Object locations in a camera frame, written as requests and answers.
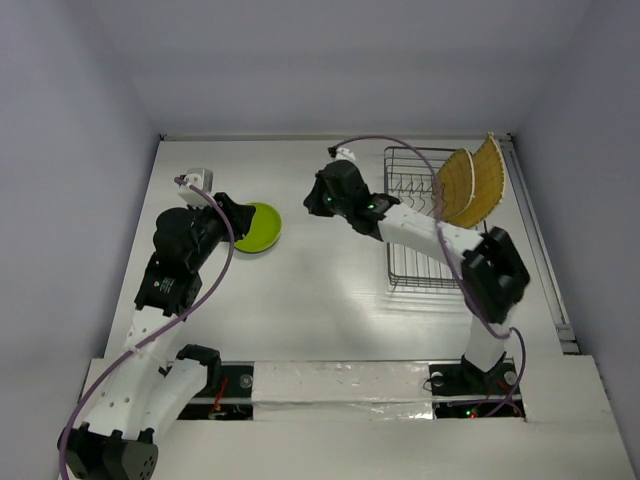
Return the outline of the square bamboo tray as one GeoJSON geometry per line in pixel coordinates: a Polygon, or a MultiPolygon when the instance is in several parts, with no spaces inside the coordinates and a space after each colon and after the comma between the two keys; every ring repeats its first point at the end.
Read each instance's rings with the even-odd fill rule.
{"type": "Polygon", "coordinates": [[[489,132],[472,156],[475,190],[469,206],[452,223],[471,229],[483,222],[501,203],[505,194],[506,169],[502,150],[489,132]]]}

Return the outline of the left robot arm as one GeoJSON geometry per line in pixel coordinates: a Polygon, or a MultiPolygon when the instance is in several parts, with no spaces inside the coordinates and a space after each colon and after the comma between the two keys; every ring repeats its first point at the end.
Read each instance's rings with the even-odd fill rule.
{"type": "Polygon", "coordinates": [[[149,479],[159,443],[187,403],[221,383],[217,350],[168,351],[187,317],[208,298],[200,268],[222,242],[244,238],[256,209],[224,193],[191,188],[187,206],[156,219],[147,264],[120,356],[87,388],[61,433],[63,479],[149,479]]]}

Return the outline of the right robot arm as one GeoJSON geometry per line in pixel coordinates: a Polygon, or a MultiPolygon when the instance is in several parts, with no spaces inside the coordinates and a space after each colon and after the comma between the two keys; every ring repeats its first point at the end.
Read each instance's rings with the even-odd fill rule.
{"type": "Polygon", "coordinates": [[[530,275],[509,234],[467,230],[421,214],[399,198],[373,193],[360,170],[335,160],[319,170],[303,202],[318,217],[339,216],[359,234],[445,264],[472,315],[469,340],[451,371],[433,380],[443,396],[482,395],[496,381],[510,336],[510,314],[530,275]]]}

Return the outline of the rounded bamboo tray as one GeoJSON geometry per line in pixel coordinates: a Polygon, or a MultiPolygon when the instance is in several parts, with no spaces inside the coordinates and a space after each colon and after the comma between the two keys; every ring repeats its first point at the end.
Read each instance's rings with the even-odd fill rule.
{"type": "Polygon", "coordinates": [[[475,193],[475,173],[471,153],[467,149],[454,151],[436,175],[441,193],[441,218],[445,221],[464,212],[475,193]]]}

